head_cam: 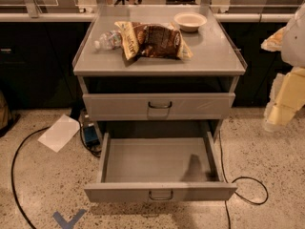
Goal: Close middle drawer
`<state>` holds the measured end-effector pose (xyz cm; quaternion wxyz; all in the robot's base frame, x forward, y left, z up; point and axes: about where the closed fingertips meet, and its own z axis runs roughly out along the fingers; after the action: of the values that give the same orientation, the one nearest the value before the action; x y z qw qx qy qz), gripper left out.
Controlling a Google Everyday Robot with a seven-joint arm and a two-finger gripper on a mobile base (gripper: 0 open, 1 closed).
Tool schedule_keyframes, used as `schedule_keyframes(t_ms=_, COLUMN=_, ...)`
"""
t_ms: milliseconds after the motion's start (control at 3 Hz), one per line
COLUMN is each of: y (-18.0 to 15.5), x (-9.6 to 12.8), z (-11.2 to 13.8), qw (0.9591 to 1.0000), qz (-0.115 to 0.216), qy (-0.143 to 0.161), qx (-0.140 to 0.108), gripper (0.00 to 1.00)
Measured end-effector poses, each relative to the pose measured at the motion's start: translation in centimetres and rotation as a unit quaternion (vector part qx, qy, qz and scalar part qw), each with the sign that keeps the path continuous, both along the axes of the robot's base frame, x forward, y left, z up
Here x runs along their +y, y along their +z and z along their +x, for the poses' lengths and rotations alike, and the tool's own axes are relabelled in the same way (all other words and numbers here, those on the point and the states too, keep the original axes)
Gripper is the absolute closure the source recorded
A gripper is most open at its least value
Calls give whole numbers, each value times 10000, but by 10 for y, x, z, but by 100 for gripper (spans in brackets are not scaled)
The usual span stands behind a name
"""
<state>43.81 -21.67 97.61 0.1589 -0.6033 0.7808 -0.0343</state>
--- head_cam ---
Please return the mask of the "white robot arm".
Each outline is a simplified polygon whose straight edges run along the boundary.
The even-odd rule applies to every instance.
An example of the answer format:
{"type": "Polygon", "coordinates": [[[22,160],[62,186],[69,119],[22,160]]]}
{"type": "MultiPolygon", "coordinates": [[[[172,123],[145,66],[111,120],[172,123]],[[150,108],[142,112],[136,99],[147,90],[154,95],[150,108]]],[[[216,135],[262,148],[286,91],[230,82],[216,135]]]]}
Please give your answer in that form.
{"type": "Polygon", "coordinates": [[[305,106],[305,4],[287,25],[261,44],[265,51],[281,53],[283,62],[292,66],[289,73],[278,73],[270,91],[263,127],[268,132],[286,126],[305,106]]]}

